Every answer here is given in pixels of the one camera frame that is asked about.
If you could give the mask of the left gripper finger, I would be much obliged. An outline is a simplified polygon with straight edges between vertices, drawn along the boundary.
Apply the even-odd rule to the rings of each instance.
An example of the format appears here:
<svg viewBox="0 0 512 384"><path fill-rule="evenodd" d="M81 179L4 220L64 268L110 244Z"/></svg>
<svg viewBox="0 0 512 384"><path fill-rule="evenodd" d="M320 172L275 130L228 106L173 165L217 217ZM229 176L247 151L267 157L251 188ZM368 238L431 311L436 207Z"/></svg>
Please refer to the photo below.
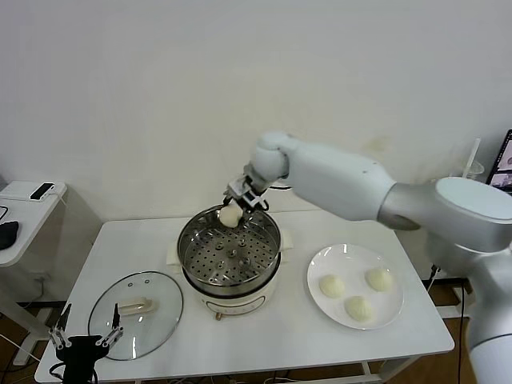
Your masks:
<svg viewBox="0 0 512 384"><path fill-rule="evenodd" d="M71 303L66 306L59 316L56 324L49 330L50 340L52 341L55 349L65 349L72 346L71 341L66 335L66 325L70 315L71 306Z"/></svg>
<svg viewBox="0 0 512 384"><path fill-rule="evenodd" d="M123 327L121 326L121 316L118 311L118 304L114 305L114 314L112 318L111 331L107 336L97 341L97 345L103 348L111 348L123 335Z"/></svg>

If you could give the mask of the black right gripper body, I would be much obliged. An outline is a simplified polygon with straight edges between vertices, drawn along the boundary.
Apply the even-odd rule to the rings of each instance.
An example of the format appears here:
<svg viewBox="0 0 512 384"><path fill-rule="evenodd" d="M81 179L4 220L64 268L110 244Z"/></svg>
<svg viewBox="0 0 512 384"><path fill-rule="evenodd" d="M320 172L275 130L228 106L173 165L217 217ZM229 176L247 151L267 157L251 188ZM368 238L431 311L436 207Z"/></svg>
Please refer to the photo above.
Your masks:
<svg viewBox="0 0 512 384"><path fill-rule="evenodd" d="M262 196L258 195L248 184L242 185L238 205L243 210L267 209L267 201Z"/></svg>

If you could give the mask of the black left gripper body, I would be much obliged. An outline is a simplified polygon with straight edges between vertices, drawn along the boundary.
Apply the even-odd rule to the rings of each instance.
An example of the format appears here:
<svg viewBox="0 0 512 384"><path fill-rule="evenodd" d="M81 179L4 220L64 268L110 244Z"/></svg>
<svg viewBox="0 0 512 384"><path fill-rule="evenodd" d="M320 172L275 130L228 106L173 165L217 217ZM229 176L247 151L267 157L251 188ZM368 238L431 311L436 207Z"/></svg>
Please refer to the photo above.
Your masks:
<svg viewBox="0 0 512 384"><path fill-rule="evenodd" d="M110 352L108 343L101 336L73 336L70 346L56 351L62 366L62 383L97 383L96 361L106 357Z"/></svg>

